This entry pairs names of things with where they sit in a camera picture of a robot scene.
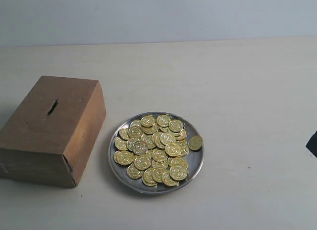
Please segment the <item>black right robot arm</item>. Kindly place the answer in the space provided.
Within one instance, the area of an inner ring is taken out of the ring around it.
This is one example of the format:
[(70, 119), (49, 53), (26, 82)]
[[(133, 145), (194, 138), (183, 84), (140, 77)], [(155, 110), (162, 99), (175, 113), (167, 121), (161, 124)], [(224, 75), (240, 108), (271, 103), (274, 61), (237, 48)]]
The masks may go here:
[(315, 132), (309, 141), (306, 144), (306, 148), (310, 151), (310, 153), (317, 157), (317, 132)]

